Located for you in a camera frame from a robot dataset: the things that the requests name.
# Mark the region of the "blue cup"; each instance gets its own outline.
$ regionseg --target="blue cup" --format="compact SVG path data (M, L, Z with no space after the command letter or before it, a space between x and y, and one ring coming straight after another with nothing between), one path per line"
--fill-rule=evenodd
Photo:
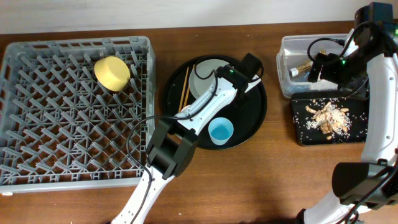
M234 126L226 118L215 118L209 124L211 141L217 146L224 145L234 133Z

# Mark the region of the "white wall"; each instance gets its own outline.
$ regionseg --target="white wall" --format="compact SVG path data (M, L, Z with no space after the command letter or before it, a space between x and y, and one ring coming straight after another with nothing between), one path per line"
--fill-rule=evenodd
M353 20L371 0L2 0L0 34ZM394 5L398 1L382 0Z

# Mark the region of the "plastic container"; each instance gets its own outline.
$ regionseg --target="plastic container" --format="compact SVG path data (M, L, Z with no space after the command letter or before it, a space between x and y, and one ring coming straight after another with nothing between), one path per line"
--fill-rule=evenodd
M217 146L224 145L234 133L232 122L226 118L215 118L209 124L211 141Z
M310 83L294 82L290 78L289 70L309 60L307 57L308 46L311 42L320 37L345 40L347 38L347 34L296 35L287 36L282 39L282 46L276 56L276 61L280 88L286 98L292 97L294 93L335 90L337 88L337 84L326 80ZM326 40L316 43L311 48L311 54L316 55L320 50L326 50L327 54L340 54L343 48L334 42Z
M98 81L112 91L121 91L130 80L129 68L123 60L115 56L97 61L94 73Z
M94 64L120 58L131 75L119 92ZM137 185L143 170L124 146L134 123L154 115L155 54L147 37L18 42L0 71L0 193ZM137 129L143 161L154 121Z

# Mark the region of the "yellow bowl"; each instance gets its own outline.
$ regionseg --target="yellow bowl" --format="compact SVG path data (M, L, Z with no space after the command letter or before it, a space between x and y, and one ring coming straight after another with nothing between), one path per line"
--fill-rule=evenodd
M94 73L98 81L112 91L121 91L130 79L129 68L115 56L97 61L94 65Z

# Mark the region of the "white plate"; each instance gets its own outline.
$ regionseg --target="white plate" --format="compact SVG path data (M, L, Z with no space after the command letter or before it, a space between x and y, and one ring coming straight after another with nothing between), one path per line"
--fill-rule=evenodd
M211 71L217 70L220 66L225 66L229 64L228 62L220 59L209 59L203 62L200 62L197 65L197 73L200 77L207 77ZM201 80L195 75L195 72L192 70L189 76L189 88L191 90L192 95L197 99L199 96L204 94L206 90L209 88L211 83L214 81L214 75L211 77Z

